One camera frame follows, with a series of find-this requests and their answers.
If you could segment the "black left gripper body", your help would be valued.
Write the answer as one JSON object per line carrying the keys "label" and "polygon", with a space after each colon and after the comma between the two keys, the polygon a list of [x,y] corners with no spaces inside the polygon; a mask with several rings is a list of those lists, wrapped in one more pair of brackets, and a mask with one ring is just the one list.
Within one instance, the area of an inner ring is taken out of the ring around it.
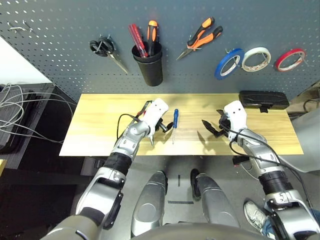
{"label": "black left gripper body", "polygon": [[163,119],[162,118],[160,118],[158,120],[157,124],[155,125],[155,131],[156,132],[158,130],[160,130],[160,129],[162,130],[163,133],[165,133],[168,130],[167,126],[163,124]]}

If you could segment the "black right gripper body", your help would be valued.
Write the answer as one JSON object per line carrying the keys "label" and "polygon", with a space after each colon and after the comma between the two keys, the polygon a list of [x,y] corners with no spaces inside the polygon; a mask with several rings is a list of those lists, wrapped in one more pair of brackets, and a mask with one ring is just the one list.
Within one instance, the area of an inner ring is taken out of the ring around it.
{"label": "black right gripper body", "polygon": [[218,127],[220,131],[217,134],[217,138],[221,136],[228,137],[230,129],[230,121],[227,116],[222,116],[218,121]]}

